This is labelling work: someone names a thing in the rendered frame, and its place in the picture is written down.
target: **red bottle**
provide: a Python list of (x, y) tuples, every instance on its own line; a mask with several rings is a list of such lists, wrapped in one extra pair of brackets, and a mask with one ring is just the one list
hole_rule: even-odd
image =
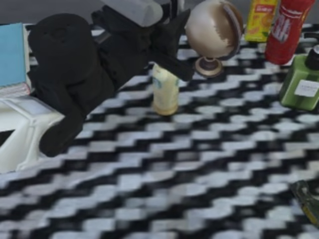
[(281, 0), (279, 14), (267, 39), (265, 57), (284, 65), (298, 46), (303, 23), (315, 0)]

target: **book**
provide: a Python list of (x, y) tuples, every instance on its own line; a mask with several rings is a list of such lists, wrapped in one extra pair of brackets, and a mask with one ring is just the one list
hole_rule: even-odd
[(0, 26), (0, 98), (29, 95), (27, 31), (22, 23)]

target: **yellow juice box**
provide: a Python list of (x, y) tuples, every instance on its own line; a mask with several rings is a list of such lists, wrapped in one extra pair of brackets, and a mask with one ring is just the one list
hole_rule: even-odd
[(266, 42), (278, 0), (252, 0), (245, 33), (246, 41)]

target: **globe stand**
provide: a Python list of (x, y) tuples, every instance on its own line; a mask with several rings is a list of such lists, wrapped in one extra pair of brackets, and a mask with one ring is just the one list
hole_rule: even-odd
[(200, 57), (195, 62), (195, 70), (199, 75), (213, 78), (223, 72), (223, 65), (221, 61), (216, 58)]

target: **patterned fabric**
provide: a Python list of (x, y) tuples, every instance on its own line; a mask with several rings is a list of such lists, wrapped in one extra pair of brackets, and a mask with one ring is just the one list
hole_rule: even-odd
[[(224, 76), (181, 82), (170, 117), (151, 108), (150, 64), (65, 154), (0, 176), (0, 239), (319, 238), (289, 189), (306, 179), (317, 192), (319, 115), (278, 103), (289, 65), (264, 47), (242, 41)], [(197, 57), (185, 36), (178, 56)]]

